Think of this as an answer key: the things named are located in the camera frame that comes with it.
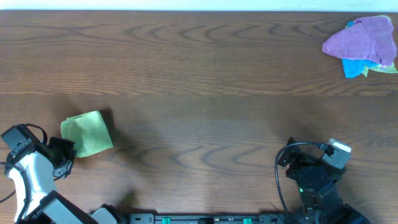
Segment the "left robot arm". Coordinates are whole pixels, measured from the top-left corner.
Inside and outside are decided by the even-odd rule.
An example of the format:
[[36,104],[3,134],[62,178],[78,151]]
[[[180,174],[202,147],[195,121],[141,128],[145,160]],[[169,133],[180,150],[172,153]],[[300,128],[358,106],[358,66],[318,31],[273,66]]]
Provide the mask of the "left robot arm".
[[88,214],[61,196],[55,186],[53,164],[38,147],[39,141],[11,140],[6,175],[14,182],[17,196],[16,223],[121,223],[123,220],[101,207]]

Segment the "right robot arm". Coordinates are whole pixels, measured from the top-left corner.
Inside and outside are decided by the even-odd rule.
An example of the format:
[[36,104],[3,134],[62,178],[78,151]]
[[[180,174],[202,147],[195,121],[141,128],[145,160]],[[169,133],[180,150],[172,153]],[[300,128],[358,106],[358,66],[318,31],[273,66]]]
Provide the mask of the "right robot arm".
[[[284,223],[370,224],[370,221],[341,199],[336,183],[346,172],[351,148],[340,141],[298,142],[293,137],[277,153],[274,174],[284,209]],[[280,188],[278,167],[288,167],[286,177],[296,181],[302,206],[287,210]]]

